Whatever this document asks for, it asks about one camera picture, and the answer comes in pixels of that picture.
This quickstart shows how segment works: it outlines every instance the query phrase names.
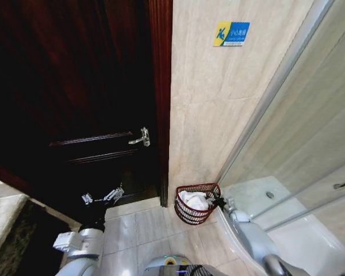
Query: door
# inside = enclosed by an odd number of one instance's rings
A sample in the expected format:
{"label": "door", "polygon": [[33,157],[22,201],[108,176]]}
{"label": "door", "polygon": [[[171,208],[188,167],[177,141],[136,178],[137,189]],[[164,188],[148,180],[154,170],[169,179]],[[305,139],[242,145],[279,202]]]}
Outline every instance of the door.
{"label": "door", "polygon": [[83,193],[159,192],[148,5],[0,1],[0,167],[79,221]]}

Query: white towel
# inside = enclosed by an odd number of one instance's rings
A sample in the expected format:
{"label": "white towel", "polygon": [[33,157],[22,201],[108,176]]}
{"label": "white towel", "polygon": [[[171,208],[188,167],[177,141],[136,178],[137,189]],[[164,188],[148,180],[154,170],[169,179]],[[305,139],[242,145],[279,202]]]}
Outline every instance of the white towel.
{"label": "white towel", "polygon": [[208,202],[206,200],[206,194],[200,191],[188,192],[181,191],[179,193],[180,198],[183,202],[194,210],[206,211],[208,210]]}

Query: marble countertop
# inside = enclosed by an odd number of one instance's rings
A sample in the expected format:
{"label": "marble countertop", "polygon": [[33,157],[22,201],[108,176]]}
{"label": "marble countertop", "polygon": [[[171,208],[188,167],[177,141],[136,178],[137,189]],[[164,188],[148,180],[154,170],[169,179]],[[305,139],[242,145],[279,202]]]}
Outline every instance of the marble countertop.
{"label": "marble countertop", "polygon": [[0,248],[28,199],[27,195],[0,192]]}

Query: white robot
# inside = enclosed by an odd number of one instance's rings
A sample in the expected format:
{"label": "white robot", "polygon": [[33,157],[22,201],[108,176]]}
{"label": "white robot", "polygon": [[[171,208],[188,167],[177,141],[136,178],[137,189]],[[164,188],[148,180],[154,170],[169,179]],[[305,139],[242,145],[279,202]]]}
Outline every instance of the white robot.
{"label": "white robot", "polygon": [[[111,191],[100,200],[93,200],[90,194],[82,196],[88,210],[88,223],[80,227],[79,232],[61,233],[53,247],[66,252],[72,261],[65,265],[57,276],[100,276],[99,265],[105,231],[105,212],[110,204],[124,193],[121,187]],[[233,221],[242,245],[252,258],[263,266],[270,276],[306,276],[304,270],[283,261],[273,241],[260,228],[250,222],[249,217],[237,210],[232,201],[223,198],[217,200],[228,219]],[[227,276],[210,265],[192,264],[184,256],[161,256],[153,259],[141,272],[140,276]]]}

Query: glass shower door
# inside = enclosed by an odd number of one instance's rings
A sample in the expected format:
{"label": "glass shower door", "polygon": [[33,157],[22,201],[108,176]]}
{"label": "glass shower door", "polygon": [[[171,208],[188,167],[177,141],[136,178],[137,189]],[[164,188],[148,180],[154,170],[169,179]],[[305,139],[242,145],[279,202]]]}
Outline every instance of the glass shower door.
{"label": "glass shower door", "polygon": [[220,186],[287,262],[311,275],[345,271],[345,1],[332,4]]}

